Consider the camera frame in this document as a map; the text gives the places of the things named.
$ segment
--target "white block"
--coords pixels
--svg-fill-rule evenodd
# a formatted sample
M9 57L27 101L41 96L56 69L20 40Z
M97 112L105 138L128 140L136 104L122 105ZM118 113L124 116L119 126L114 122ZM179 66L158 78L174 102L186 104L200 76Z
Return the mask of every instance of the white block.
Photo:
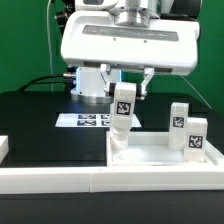
M8 137L0 136L0 163L3 161L8 152L9 152Z
M170 113L169 149L184 150L189 104L173 103Z
M222 168L150 166L91 168L90 192L208 190L224 188Z
M90 169L10 168L0 169L0 194L89 192Z
M128 147L128 133L132 126L135 98L136 84L116 84L114 103L110 107L111 147L115 150L125 150Z
M186 161L204 162L207 127L207 119L188 118L184 150Z

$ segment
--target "black and white tag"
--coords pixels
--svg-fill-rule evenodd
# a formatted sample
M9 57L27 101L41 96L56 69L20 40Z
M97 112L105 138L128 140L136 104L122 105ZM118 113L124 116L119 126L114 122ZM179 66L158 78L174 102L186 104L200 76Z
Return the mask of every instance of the black and white tag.
M102 120L110 120L110 114L101 114L100 117Z
M101 124L104 127L109 127L110 126L110 121L101 121Z
M203 136L189 135L189 148L202 149Z
M184 128L184 118L183 117L173 117L173 127L174 128Z
M130 115L131 113L131 103L128 102L117 102L117 114L119 115Z
M96 114L79 114L78 119L80 119L80 120L96 119Z
M96 121L84 121L84 120L79 120L77 123L77 126L96 126Z

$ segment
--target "green wall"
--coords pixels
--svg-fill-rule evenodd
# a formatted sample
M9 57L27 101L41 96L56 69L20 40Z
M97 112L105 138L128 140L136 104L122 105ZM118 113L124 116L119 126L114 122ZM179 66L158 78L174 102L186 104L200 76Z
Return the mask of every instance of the green wall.
M0 92L17 90L33 78L49 75L46 33L48 0L2 0L0 13ZM211 106L224 115L224 15L223 0L204 0L200 15L203 36L199 42L199 64L187 79ZM51 31L55 73L65 64L60 57L61 36L53 17L63 9L60 0L51 7ZM140 75L126 75L138 81ZM177 76L156 76L150 84L153 92L179 92L196 96ZM50 90L50 86L30 90Z

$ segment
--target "white platform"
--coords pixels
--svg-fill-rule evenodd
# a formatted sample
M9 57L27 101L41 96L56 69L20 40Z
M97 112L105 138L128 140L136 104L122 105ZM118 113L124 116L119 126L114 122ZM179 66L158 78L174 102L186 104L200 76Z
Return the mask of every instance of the white platform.
M148 141L157 141L155 133L138 135L141 134L131 133L130 141L137 138L145 149ZM161 135L160 143L166 145L167 133ZM0 139L0 152L7 151L7 138ZM157 155L149 157L148 154L143 161L135 161L136 164L113 164L110 160L108 167L2 168L0 194L224 189L223 155L210 143L206 143L205 163L185 164L181 154L176 152L173 160L163 157L164 152L167 154L161 147Z

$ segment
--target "black table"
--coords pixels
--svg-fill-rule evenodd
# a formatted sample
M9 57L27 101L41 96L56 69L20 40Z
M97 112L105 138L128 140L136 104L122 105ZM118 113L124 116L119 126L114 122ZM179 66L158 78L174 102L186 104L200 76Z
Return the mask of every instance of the black table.
M172 102L208 119L207 139L224 152L224 119L184 94L150 94L136 102L142 128L168 131ZM59 113L109 113L109 105L72 101L63 93L0 95L0 135L9 153L0 167L106 166L107 128L56 128ZM0 195L1 223L224 223L224 191Z

